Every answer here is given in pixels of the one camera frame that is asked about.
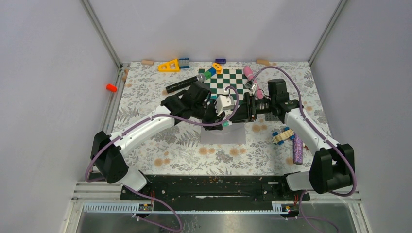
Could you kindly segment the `small green white bottle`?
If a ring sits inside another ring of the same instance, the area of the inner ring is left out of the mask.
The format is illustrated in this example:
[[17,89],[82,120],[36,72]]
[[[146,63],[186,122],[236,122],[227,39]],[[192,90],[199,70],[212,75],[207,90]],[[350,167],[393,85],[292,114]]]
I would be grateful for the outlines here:
[[222,126],[225,128],[225,127],[228,127],[228,126],[230,126],[230,125],[232,125],[232,122],[230,122],[230,121],[226,121],[226,122],[224,122],[223,124],[222,124]]

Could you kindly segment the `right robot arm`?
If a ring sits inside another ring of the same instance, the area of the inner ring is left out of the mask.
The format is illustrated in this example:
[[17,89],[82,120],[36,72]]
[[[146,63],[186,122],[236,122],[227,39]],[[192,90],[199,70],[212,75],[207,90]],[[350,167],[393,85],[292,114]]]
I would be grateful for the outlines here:
[[313,155],[310,170],[286,175],[279,186],[279,195],[291,200],[298,190],[314,190],[318,194],[333,192],[344,187],[355,187],[354,150],[341,144],[316,126],[298,100],[291,100],[283,79],[267,82],[269,96],[256,99],[246,93],[232,123],[255,121],[258,114],[270,113],[294,131]]

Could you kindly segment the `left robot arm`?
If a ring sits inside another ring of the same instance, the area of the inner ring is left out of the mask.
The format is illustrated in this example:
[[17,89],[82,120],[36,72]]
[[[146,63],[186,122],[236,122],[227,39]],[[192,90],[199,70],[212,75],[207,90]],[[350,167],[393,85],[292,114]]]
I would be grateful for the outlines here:
[[85,181],[120,183],[131,188],[140,200],[149,197],[151,187],[147,179],[142,172],[127,165],[125,156],[145,140],[182,121],[220,129],[229,118],[224,112],[218,113],[217,100],[211,100],[210,95],[209,87],[196,81],[187,90],[166,97],[158,107],[133,125],[111,134],[98,132],[94,136]]

